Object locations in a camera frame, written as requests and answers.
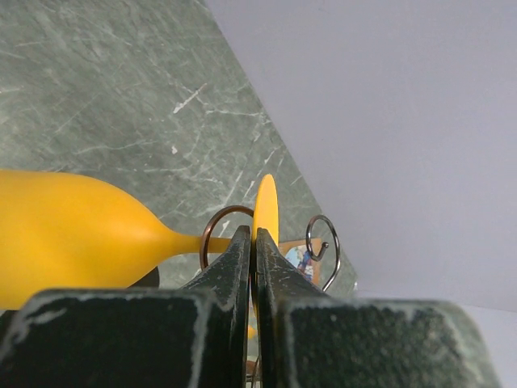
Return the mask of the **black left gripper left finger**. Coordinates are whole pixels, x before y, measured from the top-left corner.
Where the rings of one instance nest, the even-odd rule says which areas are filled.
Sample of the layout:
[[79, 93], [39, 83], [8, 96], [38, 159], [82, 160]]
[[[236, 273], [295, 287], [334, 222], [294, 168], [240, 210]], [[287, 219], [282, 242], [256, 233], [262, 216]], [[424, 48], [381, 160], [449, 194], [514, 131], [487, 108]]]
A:
[[243, 387], [250, 230], [180, 289], [38, 293], [1, 343], [4, 387]]

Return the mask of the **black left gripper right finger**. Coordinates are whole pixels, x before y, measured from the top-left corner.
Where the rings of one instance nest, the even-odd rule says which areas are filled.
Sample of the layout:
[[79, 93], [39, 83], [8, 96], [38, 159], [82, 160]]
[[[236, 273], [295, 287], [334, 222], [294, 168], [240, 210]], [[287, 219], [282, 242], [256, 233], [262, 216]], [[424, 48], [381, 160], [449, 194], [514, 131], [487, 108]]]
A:
[[255, 258], [263, 386], [500, 386], [475, 322], [458, 305], [332, 297], [263, 229]]

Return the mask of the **orange wine glass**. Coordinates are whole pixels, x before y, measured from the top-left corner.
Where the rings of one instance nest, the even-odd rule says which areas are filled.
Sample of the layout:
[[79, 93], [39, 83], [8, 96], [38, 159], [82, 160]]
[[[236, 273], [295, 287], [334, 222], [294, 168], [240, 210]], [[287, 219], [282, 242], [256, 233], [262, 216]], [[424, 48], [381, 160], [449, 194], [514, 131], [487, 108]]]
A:
[[181, 234], [134, 196], [85, 175], [1, 171], [1, 308], [46, 289], [126, 289], [163, 261], [227, 238]]

